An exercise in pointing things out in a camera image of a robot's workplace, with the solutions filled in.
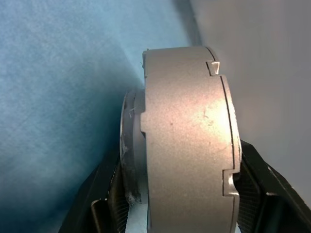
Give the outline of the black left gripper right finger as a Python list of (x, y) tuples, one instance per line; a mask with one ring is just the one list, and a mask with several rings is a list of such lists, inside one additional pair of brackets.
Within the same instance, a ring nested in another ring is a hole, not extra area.
[(241, 146), (241, 168), (234, 176), (241, 233), (311, 233), (311, 209), (253, 145)]

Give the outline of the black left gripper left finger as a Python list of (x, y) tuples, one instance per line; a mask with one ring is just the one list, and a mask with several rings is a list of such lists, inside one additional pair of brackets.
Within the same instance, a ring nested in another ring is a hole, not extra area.
[(128, 212), (119, 155), (107, 154), (80, 186), (58, 233), (125, 233)]

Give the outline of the silver motor housing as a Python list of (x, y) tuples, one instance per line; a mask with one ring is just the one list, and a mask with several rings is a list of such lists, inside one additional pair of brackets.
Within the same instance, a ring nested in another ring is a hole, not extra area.
[(120, 159), (147, 233), (234, 233), (241, 144), (227, 79), (207, 47), (147, 50), (144, 88), (126, 94)]

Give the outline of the blue table cover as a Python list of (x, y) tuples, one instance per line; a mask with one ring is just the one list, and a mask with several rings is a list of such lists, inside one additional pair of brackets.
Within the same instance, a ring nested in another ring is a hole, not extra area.
[(189, 0), (0, 0), (0, 233), (57, 233), (143, 51), (199, 43)]

